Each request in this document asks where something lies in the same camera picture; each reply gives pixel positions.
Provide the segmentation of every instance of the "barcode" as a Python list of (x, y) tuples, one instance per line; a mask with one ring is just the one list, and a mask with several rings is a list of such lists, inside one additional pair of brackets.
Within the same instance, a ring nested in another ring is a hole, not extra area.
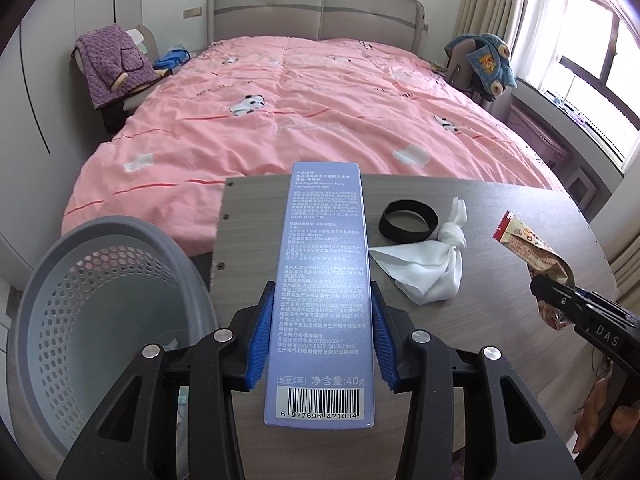
[(279, 418), (364, 419), (364, 388), (292, 388), (278, 386)]

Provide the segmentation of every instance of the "gray upholstered headboard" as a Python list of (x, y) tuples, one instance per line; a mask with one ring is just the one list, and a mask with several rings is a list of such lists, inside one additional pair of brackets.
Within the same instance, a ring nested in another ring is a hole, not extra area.
[(239, 36), (351, 38), (416, 54), (424, 7), (416, 0), (207, 0), (209, 43)]

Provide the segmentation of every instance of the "wooden table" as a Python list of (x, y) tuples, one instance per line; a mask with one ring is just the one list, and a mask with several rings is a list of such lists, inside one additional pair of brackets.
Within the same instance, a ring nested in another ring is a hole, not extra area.
[[(529, 291), (526, 264), (492, 235), (505, 211), (517, 213), (572, 267), (577, 285), (615, 298), (609, 265), (578, 208), (561, 192), (505, 184), (406, 176), (364, 175), (369, 247), (389, 245), (378, 231), (384, 208), (413, 198), (445, 221), (454, 196), (466, 202), (468, 247), (457, 297), (417, 306), (370, 259), (386, 302), (407, 310), (417, 327), (449, 346), (477, 352), (497, 346), (550, 414), (563, 436), (594, 381), (591, 347), (571, 329), (545, 325)], [(233, 178), (226, 183), (214, 248), (211, 294), (221, 326), (257, 303), (276, 277), (289, 176)], [(404, 438), (409, 394), (394, 395), (376, 370), (376, 423), (369, 430), (300, 431), (265, 426), (264, 380), (234, 394), (236, 426), (248, 478), (393, 478)], [(456, 449), (464, 445), (462, 392), (456, 392)]]

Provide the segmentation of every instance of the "window sill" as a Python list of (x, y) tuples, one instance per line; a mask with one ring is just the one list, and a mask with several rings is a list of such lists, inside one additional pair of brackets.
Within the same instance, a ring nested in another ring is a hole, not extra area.
[(521, 79), (518, 79), (518, 86), (513, 89), (511, 95), (539, 115), (561, 139), (564, 139), (613, 193), (622, 182), (622, 161), (596, 132), (589, 132), (586, 126), (576, 123), (567, 111), (559, 108), (551, 99)]

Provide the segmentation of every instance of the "pink duvet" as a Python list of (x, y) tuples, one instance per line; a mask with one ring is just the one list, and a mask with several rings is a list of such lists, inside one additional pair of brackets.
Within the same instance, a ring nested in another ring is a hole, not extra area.
[(189, 256), (206, 253), (226, 177), (290, 173), (299, 160), (562, 190), (519, 136), (413, 54), (353, 40), (236, 38), (160, 83), (98, 147), (62, 232), (130, 215)]

